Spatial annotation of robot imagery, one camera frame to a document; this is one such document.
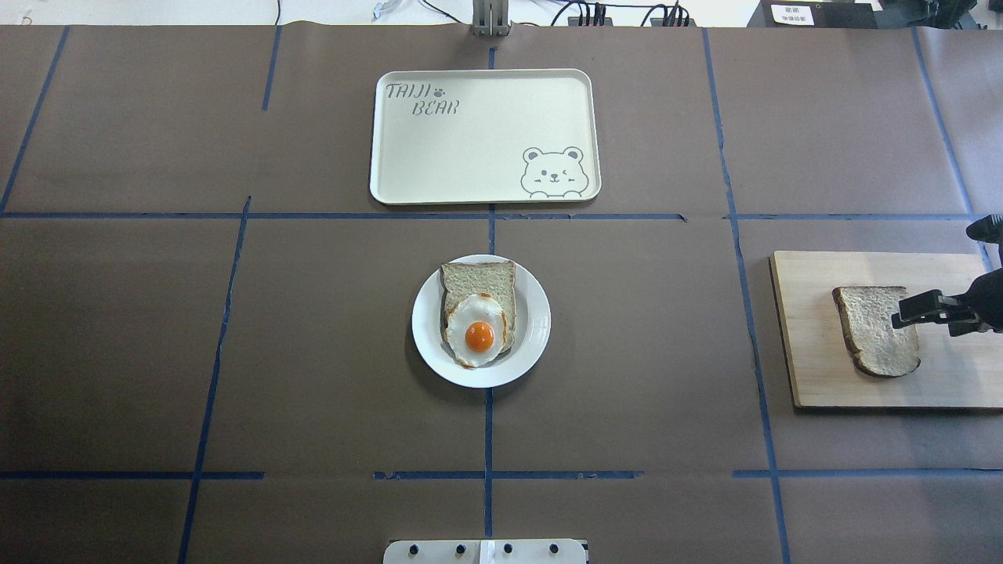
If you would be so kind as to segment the brown bread slice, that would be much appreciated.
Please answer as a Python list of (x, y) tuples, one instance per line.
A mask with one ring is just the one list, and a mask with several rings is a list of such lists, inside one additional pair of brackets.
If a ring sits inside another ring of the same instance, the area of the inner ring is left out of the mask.
[(900, 378), (921, 365), (914, 326), (896, 329), (893, 314), (907, 298), (902, 286), (842, 286), (832, 289), (843, 341), (855, 368), (874, 378)]

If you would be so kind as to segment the white round plate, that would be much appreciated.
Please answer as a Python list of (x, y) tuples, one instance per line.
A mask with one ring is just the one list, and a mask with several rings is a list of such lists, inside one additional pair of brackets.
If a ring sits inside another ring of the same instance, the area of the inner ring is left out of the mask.
[(512, 345), (485, 367), (461, 367), (444, 340), (445, 306), (449, 301), (447, 275), (438, 270), (424, 282), (413, 303), (411, 329), (422, 359), (436, 374), (472, 389), (497, 388), (516, 381), (540, 359), (549, 341), (551, 312), (547, 294), (522, 265), (512, 262)]

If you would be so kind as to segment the bread slice on plate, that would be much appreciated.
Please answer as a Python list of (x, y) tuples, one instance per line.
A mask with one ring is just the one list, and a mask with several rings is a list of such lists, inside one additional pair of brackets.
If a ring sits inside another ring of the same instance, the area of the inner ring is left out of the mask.
[(508, 315), (509, 334), (506, 337), (506, 353), (515, 342), (516, 326), (516, 264), (511, 260), (501, 262), (461, 263), (451, 262), (440, 267), (444, 285), (444, 329), (447, 326), (447, 311), (470, 294), (487, 293), (501, 304)]

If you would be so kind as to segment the light wooden cutting board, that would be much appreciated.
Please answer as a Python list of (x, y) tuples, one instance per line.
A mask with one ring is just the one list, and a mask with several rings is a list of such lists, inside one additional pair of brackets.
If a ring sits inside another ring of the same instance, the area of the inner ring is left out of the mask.
[(855, 368), (832, 298), (832, 289), (842, 286), (960, 294), (985, 271), (978, 255), (777, 251), (770, 263), (795, 406), (1001, 407), (999, 334), (951, 337), (946, 326), (918, 325), (916, 371), (875, 378)]

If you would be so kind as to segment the black rectangular box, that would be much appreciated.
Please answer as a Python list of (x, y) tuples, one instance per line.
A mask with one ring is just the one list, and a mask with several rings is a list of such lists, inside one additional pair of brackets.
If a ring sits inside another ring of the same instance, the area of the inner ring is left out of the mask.
[(878, 29), (878, 21), (870, 3), (759, 1), (746, 27)]

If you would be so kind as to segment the fried egg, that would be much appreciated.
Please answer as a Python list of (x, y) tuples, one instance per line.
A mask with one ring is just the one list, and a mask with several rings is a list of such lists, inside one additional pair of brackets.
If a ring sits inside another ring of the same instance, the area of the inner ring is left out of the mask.
[(501, 354), (509, 334), (508, 315), (490, 294), (470, 294), (447, 311), (445, 321), (444, 339), (461, 367), (482, 367)]

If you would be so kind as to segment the cream bear serving tray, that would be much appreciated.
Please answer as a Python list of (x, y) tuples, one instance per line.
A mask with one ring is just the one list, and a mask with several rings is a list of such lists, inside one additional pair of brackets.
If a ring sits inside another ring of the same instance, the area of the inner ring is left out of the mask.
[(601, 188), (580, 69), (392, 71), (377, 82), (369, 189), (381, 204), (588, 202)]

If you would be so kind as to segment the aluminium frame post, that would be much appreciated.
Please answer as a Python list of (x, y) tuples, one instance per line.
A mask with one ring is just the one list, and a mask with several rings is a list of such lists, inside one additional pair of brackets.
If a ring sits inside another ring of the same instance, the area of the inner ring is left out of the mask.
[(511, 32), (509, 0), (473, 0), (472, 35), (504, 37)]

